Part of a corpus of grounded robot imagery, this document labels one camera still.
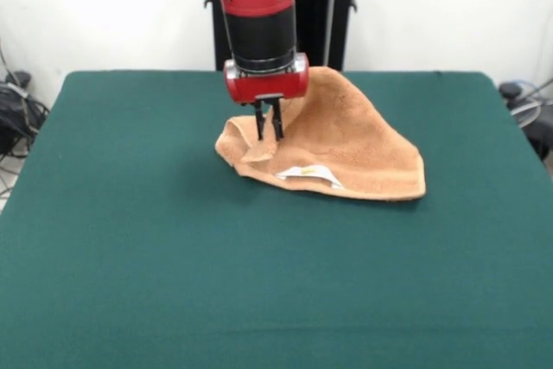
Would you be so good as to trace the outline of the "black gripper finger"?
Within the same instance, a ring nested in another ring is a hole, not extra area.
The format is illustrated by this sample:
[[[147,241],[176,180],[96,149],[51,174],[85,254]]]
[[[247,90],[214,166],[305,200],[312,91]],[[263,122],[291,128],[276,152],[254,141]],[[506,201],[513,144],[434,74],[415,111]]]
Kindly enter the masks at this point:
[[[257,139],[259,141],[262,141],[264,139],[264,127],[265,127],[265,113],[263,109],[263,102],[256,101],[253,104],[253,107],[254,107],[254,115],[255,115],[256,127],[257,127]]]
[[[271,108],[273,111],[271,122],[275,132],[275,137],[277,141],[280,141],[284,138],[281,101],[279,99],[272,99]]]

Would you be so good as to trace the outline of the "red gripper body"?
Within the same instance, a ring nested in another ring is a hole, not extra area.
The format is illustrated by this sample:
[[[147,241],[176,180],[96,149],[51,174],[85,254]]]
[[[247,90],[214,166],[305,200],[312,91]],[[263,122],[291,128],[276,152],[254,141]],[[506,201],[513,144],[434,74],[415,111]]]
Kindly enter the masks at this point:
[[[294,99],[302,97],[308,88],[308,56],[296,54],[286,69],[273,73],[246,73],[233,59],[223,66],[226,88],[237,104],[253,104],[268,97]]]

